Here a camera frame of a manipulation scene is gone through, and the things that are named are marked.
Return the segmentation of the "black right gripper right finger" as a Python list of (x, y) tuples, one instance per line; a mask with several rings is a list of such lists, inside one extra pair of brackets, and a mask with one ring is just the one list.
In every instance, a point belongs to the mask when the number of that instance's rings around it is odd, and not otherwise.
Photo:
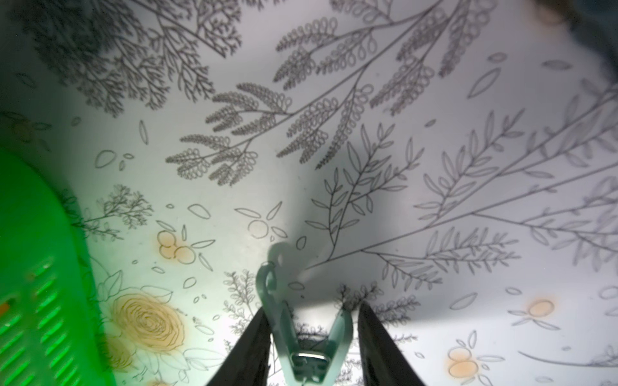
[(357, 325), (364, 385), (425, 386), (367, 302)]

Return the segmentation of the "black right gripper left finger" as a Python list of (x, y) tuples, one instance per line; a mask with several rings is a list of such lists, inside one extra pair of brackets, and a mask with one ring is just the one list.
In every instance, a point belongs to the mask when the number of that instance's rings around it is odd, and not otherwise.
[(267, 385), (270, 336), (270, 324), (260, 308), (207, 386)]

